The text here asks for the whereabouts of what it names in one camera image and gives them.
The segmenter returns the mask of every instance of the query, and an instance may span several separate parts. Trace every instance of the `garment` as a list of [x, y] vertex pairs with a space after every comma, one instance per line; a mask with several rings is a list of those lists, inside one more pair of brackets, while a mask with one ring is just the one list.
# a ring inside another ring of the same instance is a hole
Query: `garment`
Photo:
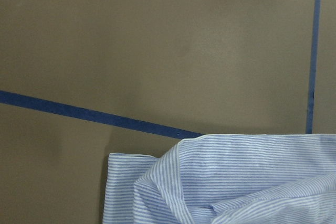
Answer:
[[103, 223], [336, 223], [336, 135], [204, 135], [112, 153]]

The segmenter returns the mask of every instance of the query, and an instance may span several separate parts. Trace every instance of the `cloth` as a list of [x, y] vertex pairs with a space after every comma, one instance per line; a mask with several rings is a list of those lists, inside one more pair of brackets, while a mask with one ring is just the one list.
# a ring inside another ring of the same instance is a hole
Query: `cloth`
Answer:
[[204, 135], [112, 153], [103, 223], [336, 223], [336, 135]]

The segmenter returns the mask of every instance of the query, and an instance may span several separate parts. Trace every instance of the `striped cloth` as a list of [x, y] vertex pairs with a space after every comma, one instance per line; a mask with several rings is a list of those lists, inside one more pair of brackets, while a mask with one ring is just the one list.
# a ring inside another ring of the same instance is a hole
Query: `striped cloth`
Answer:
[[103, 223], [336, 223], [336, 135], [204, 135], [112, 153]]

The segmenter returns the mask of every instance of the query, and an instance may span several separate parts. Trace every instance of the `blue line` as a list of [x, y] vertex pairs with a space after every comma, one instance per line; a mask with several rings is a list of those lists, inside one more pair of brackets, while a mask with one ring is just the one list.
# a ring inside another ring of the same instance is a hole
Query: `blue line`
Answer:
[[317, 49], [319, 40], [320, 7], [321, 7], [321, 0], [315, 0], [313, 35], [312, 35], [311, 56], [310, 56], [306, 134], [312, 134], [313, 132], [314, 93], [315, 93], [315, 80], [316, 80], [316, 67], [317, 67]]
[[58, 102], [51, 102], [26, 95], [10, 93], [0, 90], [0, 103], [14, 105], [22, 108], [44, 111], [52, 114], [69, 116], [71, 118], [83, 119], [96, 123], [103, 123], [122, 127], [135, 131], [142, 131], [161, 136], [168, 136], [177, 139], [195, 138], [202, 134], [185, 131], [169, 126], [159, 125], [150, 122], [125, 118], [119, 115], [107, 114], [104, 112], [88, 110]]

